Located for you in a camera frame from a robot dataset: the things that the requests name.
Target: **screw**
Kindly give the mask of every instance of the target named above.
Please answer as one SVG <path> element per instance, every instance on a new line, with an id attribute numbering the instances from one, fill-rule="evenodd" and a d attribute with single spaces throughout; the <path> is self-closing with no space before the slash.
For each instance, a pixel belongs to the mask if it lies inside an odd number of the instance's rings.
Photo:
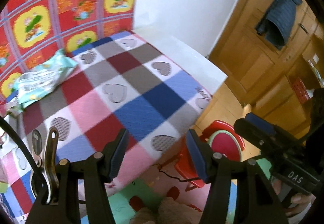
<path id="1" fill-rule="evenodd" d="M 221 158 L 223 157 L 223 155 L 222 155 L 221 153 L 214 153 L 214 154 L 213 154 L 213 157 L 214 157 L 215 159 L 221 159 Z"/>
<path id="2" fill-rule="evenodd" d="M 68 160 L 67 160 L 67 159 L 62 159 L 62 160 L 59 162 L 59 164 L 60 164 L 61 166 L 65 166 L 67 163 L 68 163 Z"/>
<path id="3" fill-rule="evenodd" d="M 93 157 L 95 157 L 95 159 L 99 159 L 103 156 L 102 152 L 96 152 Z"/>
<path id="4" fill-rule="evenodd" d="M 256 160 L 254 159 L 249 159 L 247 162 L 252 166 L 255 166 L 257 164 Z"/>

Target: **red chair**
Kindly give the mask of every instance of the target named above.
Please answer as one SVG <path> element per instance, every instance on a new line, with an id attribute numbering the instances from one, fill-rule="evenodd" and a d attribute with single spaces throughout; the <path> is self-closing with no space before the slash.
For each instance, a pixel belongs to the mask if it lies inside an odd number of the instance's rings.
<path id="1" fill-rule="evenodd" d="M 228 123 L 220 120 L 214 121 L 202 132 L 202 135 L 200 136 L 201 141 L 207 142 L 210 136 L 217 131 L 221 132 L 216 134 L 214 141 L 211 144 L 212 150 L 214 152 L 225 154 L 230 160 L 240 161 L 241 151 L 245 149 L 245 144 L 241 136 L 235 133 L 233 126 Z M 166 161 L 162 167 L 174 160 L 177 160 L 174 168 L 184 179 L 198 177 L 187 149 L 185 139 L 183 139 L 181 151 L 176 156 Z M 202 180 L 190 181 L 185 191 L 187 192 L 197 187 L 202 188 L 204 185 L 205 183 Z"/>

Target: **metal clip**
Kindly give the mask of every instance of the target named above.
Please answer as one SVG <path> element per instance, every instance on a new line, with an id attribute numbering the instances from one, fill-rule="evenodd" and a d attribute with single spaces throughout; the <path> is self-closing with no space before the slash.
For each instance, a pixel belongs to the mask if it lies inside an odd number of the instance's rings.
<path id="1" fill-rule="evenodd" d="M 59 190 L 59 180 L 55 171 L 55 155 L 58 139 L 59 132 L 55 127 L 51 127 L 46 137 L 45 149 L 43 150 L 42 137 L 39 131 L 33 130 L 32 133 L 32 156 L 46 180 L 48 189 L 46 204 L 51 205 L 57 204 Z M 30 188 L 35 198 L 42 188 L 42 184 L 34 175 L 33 170 L 30 174 Z"/>

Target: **red plastic basket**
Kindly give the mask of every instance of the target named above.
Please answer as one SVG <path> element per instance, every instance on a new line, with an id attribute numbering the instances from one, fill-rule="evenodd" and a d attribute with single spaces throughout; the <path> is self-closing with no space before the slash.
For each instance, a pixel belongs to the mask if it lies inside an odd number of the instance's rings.
<path id="1" fill-rule="evenodd" d="M 303 104 L 310 99 L 306 87 L 300 78 L 297 78 L 295 82 L 292 84 L 292 89 L 296 93 L 300 104 Z"/>

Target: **wire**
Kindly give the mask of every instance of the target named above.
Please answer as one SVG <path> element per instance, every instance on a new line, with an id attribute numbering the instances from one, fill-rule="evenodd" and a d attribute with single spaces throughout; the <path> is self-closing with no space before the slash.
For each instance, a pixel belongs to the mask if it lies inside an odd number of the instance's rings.
<path id="1" fill-rule="evenodd" d="M 24 142 L 21 140 L 21 138 L 18 136 L 18 134 L 15 132 L 15 130 L 10 126 L 9 123 L 5 119 L 3 119 L 0 116 L 0 127 L 9 135 L 9 137 L 16 143 L 16 145 L 20 148 L 24 156 L 26 157 L 28 163 L 30 164 L 31 168 L 35 172 L 35 174 L 38 176 L 40 181 L 42 182 L 43 185 L 46 185 L 45 178 L 43 174 L 41 173 L 40 169 L 37 167 L 33 156 L 27 149 L 26 145 Z"/>
<path id="2" fill-rule="evenodd" d="M 181 183 L 184 183 L 184 182 L 190 182 L 190 181 L 194 181 L 194 180 L 201 180 L 199 177 L 196 177 L 196 178 L 190 178 L 190 179 L 185 179 L 185 180 L 181 180 L 179 177 L 176 177 L 176 176 L 171 176 L 169 175 L 168 173 L 162 171 L 162 165 L 161 164 L 155 164 L 154 166 L 159 166 L 158 169 L 159 169 L 159 172 L 165 174 L 167 177 L 169 178 L 173 178 L 173 179 L 177 179 L 179 182 Z"/>

